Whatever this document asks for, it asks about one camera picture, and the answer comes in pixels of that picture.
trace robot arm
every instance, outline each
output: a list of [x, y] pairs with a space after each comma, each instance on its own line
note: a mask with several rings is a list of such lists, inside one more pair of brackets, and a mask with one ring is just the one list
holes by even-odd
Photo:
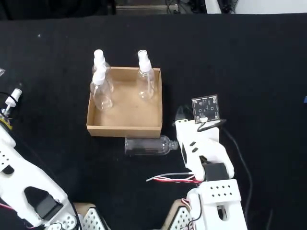
[[[8, 107], [2, 110], [2, 113], [7, 115], [14, 103], [13, 100], [7, 99]], [[67, 194], [43, 170], [26, 161], [14, 149], [16, 143], [7, 132], [9, 127], [8, 123], [0, 122], [1, 199], [11, 206], [21, 219], [27, 220], [34, 227], [61, 223], [66, 230], [74, 229], [78, 217], [75, 216]], [[36, 207], [33, 207], [28, 203], [24, 193], [28, 187], [44, 190], [49, 195]], [[65, 224], [67, 219], [70, 220], [69, 224]]]
[[[210, 126], [216, 121], [207, 122]], [[177, 139], [185, 166], [203, 181], [188, 192], [196, 230], [247, 230], [234, 167], [219, 143], [217, 127], [198, 132], [194, 120], [176, 121]]]

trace black table surface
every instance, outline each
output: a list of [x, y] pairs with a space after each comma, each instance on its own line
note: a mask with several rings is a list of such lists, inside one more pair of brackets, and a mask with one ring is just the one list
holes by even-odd
[[[96, 204], [111, 229], [160, 228], [173, 201], [193, 186], [145, 179], [185, 172], [180, 151], [129, 158], [123, 138], [93, 138], [85, 126], [93, 51], [103, 49], [112, 66], [136, 67], [137, 51], [147, 49], [152, 65], [162, 70], [162, 134], [176, 138], [178, 106], [218, 94], [225, 127], [253, 177], [249, 229], [265, 229], [270, 210], [271, 229], [299, 227], [306, 192], [306, 28], [307, 14], [0, 22], [0, 67], [6, 69], [0, 91], [23, 90], [14, 121], [17, 150], [55, 174], [74, 202]], [[221, 142], [244, 206], [246, 171], [222, 134]], [[24, 227], [3, 208], [0, 224]]]

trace plastic bottle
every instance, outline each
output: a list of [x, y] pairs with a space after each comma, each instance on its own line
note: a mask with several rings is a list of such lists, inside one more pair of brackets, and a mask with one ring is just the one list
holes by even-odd
[[95, 73], [97, 68], [99, 68], [100, 66], [106, 67], [106, 80], [107, 80], [107, 83], [110, 86], [111, 92], [113, 92], [114, 91], [114, 84], [113, 84], [113, 79], [112, 79], [112, 76], [111, 76], [111, 67], [106, 62], [104, 52], [101, 49], [97, 49], [94, 52], [94, 65], [93, 65], [93, 69], [92, 69], [93, 74]]
[[91, 93], [97, 109], [103, 111], [108, 110], [113, 106], [111, 100], [111, 90], [106, 82], [106, 67], [99, 67], [94, 75], [90, 85]]
[[142, 99], [151, 99], [155, 90], [155, 77], [152, 65], [147, 55], [146, 50], [140, 50], [139, 56], [139, 72], [137, 77], [137, 86], [139, 90], [139, 96]]
[[127, 155], [166, 155], [170, 150], [178, 149], [178, 142], [166, 136], [160, 138], [126, 138], [125, 154]]

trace red wire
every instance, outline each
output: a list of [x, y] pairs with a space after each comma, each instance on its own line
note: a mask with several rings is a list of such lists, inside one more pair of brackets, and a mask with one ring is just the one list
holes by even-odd
[[4, 207], [10, 210], [14, 210], [12, 207], [8, 206], [8, 205], [4, 205], [4, 204], [0, 204], [0, 207]]
[[166, 179], [159, 179], [159, 178], [154, 178], [153, 180], [155, 181], [160, 181], [160, 182], [183, 182], [183, 183], [193, 183], [193, 184], [200, 184], [201, 181], [192, 181], [192, 180], [179, 180], [179, 179], [171, 179], [171, 180], [166, 180]]

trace white wire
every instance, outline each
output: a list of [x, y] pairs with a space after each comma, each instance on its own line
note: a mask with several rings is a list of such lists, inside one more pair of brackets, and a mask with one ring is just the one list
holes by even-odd
[[153, 176], [146, 180], [146, 182], [155, 179], [155, 177], [163, 177], [163, 176], [171, 176], [171, 175], [193, 175], [193, 172], [172, 172], [172, 173], [164, 173], [161, 175]]

